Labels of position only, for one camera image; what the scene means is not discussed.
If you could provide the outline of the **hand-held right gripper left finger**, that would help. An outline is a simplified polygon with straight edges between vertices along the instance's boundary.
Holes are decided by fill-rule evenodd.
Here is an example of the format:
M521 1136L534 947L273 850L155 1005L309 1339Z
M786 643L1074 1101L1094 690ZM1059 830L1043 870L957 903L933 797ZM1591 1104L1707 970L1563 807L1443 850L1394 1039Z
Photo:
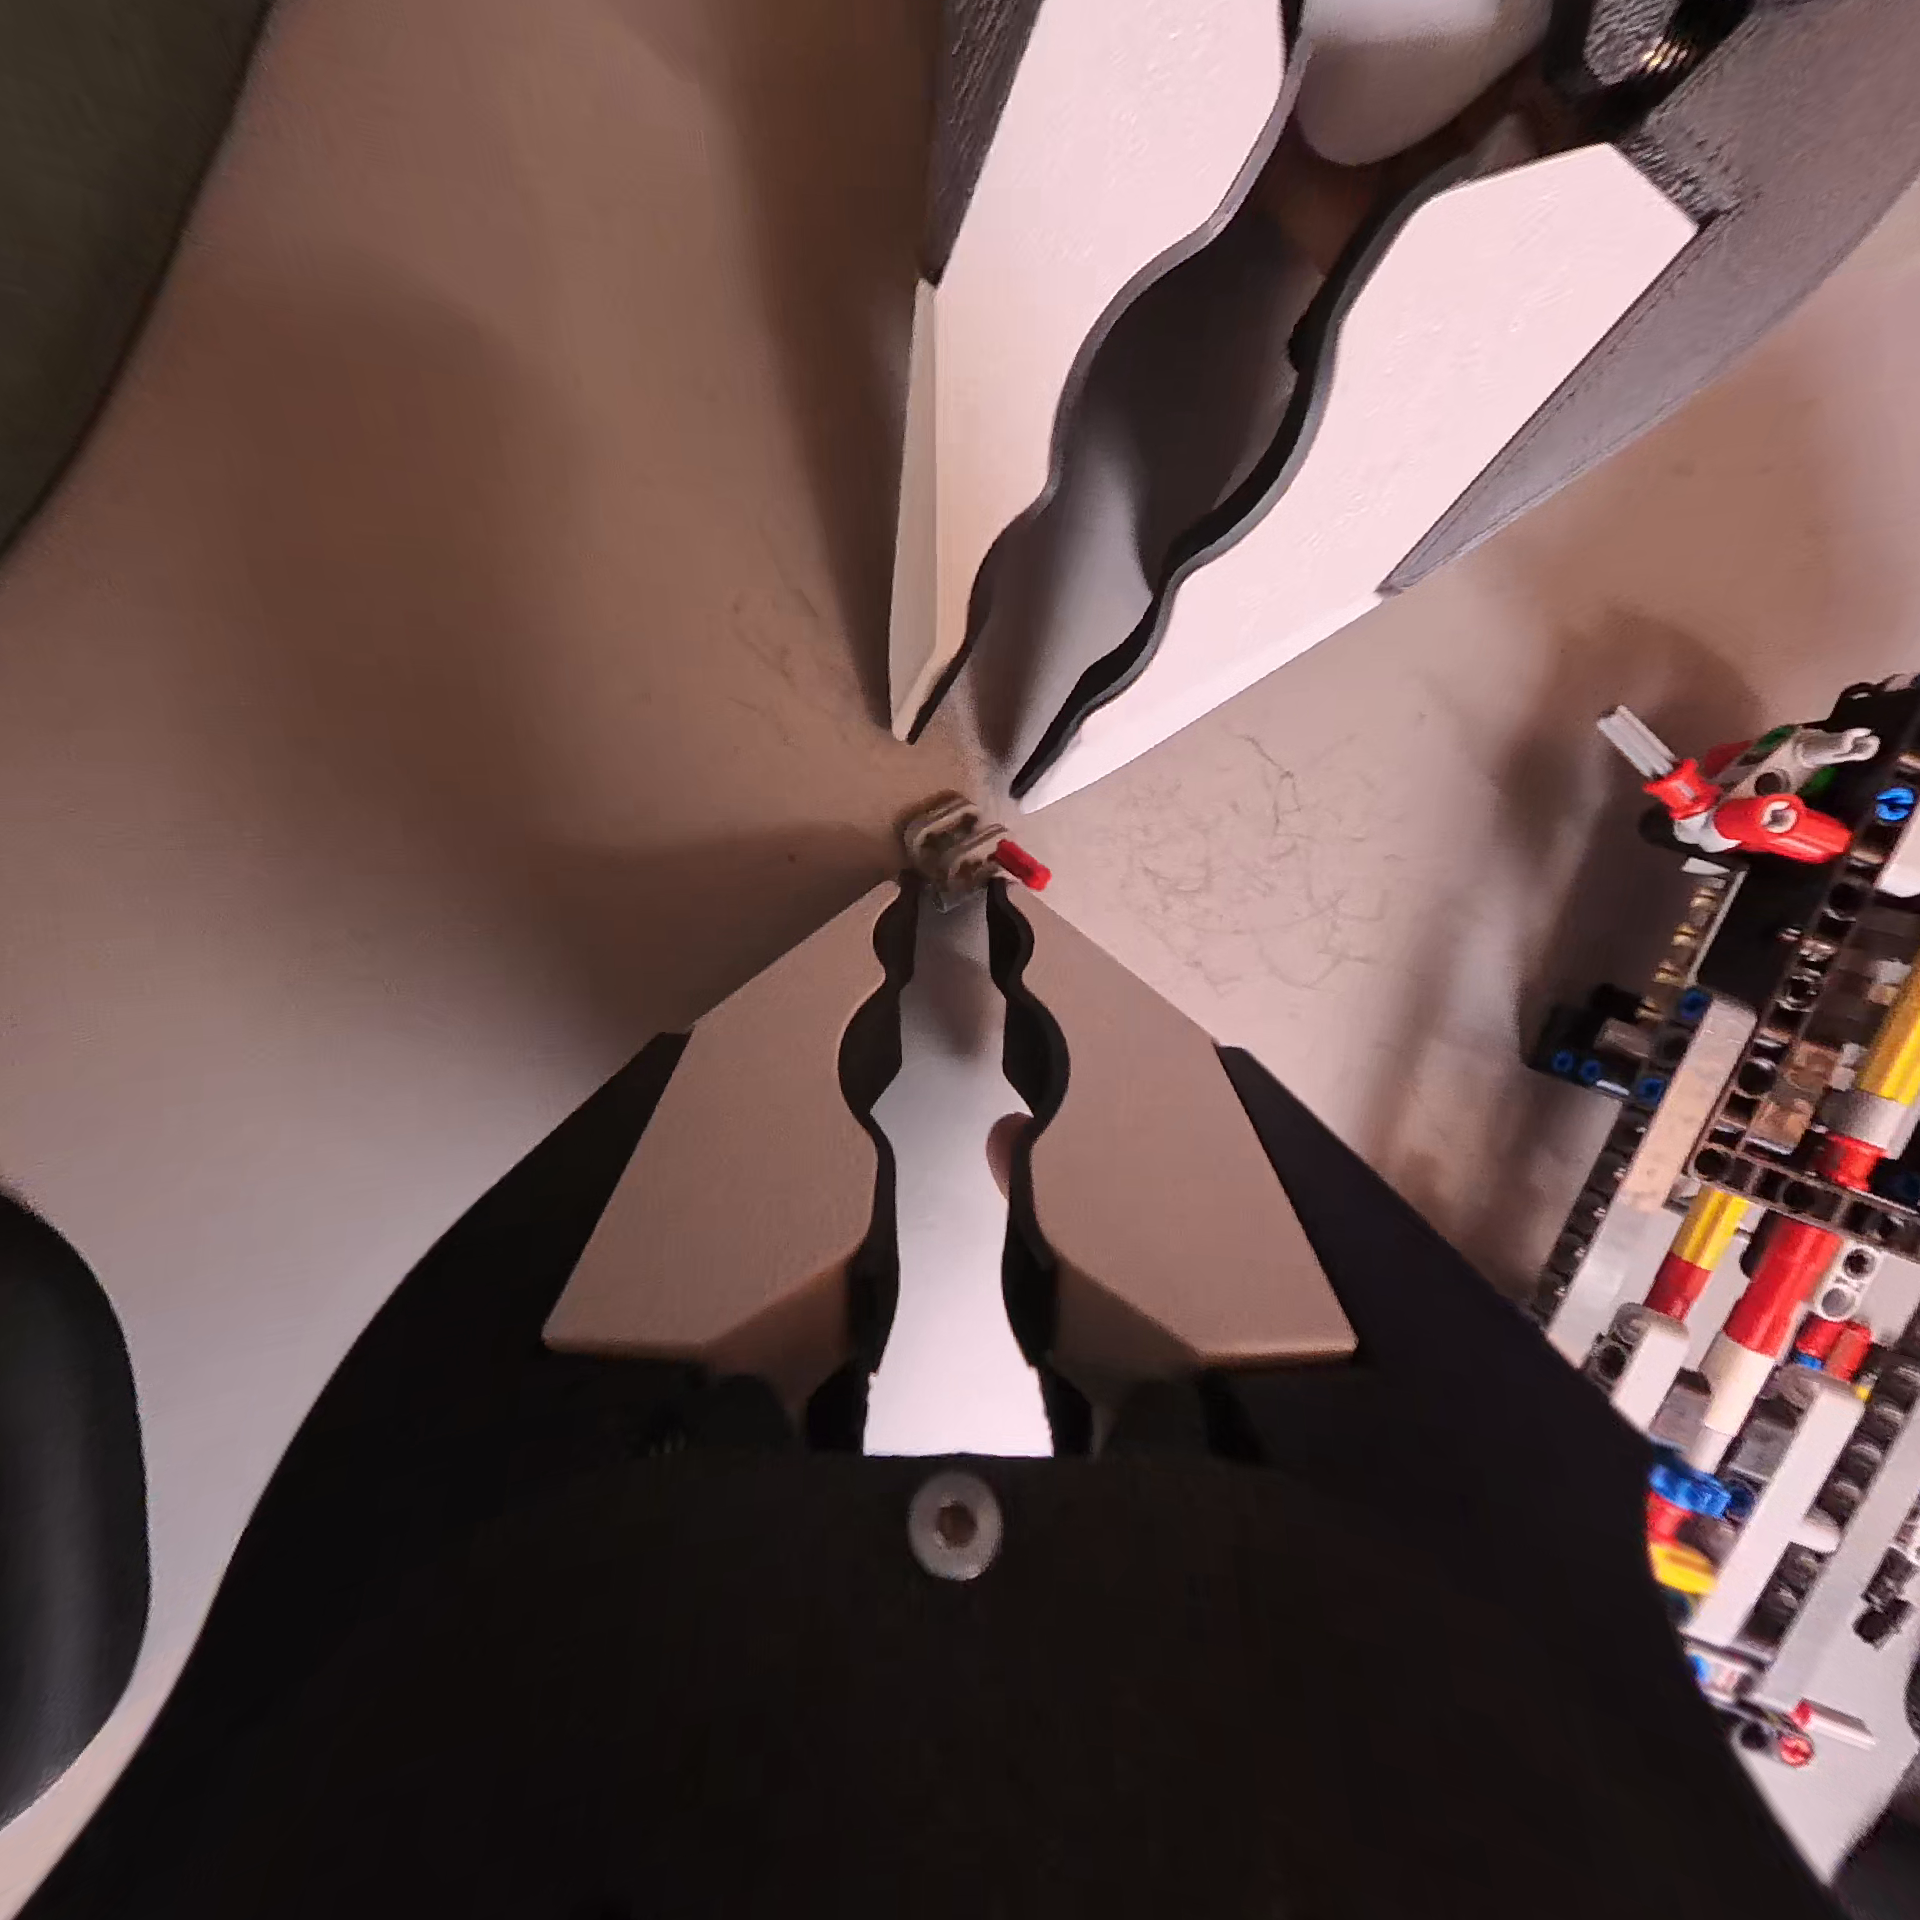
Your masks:
M755 1381L822 1449L859 1449L900 1305L908 880L887 878L686 1035L543 1327L557 1355Z

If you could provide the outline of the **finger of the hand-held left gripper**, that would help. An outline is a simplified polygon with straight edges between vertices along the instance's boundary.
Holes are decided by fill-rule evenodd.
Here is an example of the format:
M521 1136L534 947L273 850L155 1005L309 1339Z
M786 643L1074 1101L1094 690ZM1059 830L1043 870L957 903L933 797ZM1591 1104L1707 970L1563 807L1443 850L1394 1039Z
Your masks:
M1695 239L1608 143L1443 166L1330 301L1302 425L1225 526L1167 567L1116 687L1013 780L1033 812L1103 780L1387 597L1387 576Z
M913 742L985 614L1000 538L1058 488L1066 426L1125 308L1224 230L1288 107L1279 3L1046 3L908 349L887 617Z

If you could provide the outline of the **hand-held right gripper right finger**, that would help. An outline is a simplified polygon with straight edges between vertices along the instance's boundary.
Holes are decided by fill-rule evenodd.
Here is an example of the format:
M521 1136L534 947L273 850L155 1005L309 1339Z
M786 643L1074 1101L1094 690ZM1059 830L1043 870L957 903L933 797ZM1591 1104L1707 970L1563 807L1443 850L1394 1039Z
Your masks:
M1033 1117L1002 1302L1058 1455L1144 1388L1346 1366L1356 1330L1222 1046L1086 933L985 892L1002 1075Z

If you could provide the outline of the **grey red lego connector assembly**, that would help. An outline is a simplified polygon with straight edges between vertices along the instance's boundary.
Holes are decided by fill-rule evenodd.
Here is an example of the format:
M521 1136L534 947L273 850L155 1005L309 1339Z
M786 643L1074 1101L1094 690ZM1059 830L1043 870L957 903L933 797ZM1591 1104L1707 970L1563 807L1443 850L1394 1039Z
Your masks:
M1051 870L1009 830L957 793L938 795L897 829L902 856L940 912L953 912L995 884L1043 895Z

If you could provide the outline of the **lego car chassis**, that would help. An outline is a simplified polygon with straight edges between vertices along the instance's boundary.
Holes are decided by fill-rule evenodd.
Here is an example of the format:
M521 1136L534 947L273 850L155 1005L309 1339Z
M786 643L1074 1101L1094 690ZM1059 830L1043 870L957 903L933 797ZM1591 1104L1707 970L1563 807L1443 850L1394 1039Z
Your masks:
M1829 1648L1916 1616L1917 690L1683 756L1596 719L1683 861L1640 990L1549 1011L1534 1073L1615 1102L1531 1316L1650 1449L1643 1549L1749 1754L1872 1750Z

